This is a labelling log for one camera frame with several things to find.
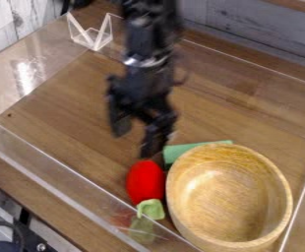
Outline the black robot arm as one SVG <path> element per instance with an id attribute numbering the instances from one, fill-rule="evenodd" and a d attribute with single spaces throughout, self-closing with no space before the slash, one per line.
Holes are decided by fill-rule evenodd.
<path id="1" fill-rule="evenodd" d="M 110 125 L 117 137 L 145 123 L 142 158 L 162 152 L 174 133 L 178 112 L 169 103 L 176 79 L 176 44 L 185 30 L 178 0 L 121 0 L 125 27 L 125 74 L 109 76 Z"/>

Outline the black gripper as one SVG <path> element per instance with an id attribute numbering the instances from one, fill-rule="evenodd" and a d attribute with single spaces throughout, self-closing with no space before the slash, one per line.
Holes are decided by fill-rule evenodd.
<path id="1" fill-rule="evenodd" d="M 108 78 L 110 125 L 117 138 L 132 130 L 132 117 L 145 123 L 140 156 L 152 158 L 164 151 L 174 134 L 178 114 L 169 102 L 174 86 L 188 77 L 176 79 L 176 61 L 125 61 L 125 74 Z"/>

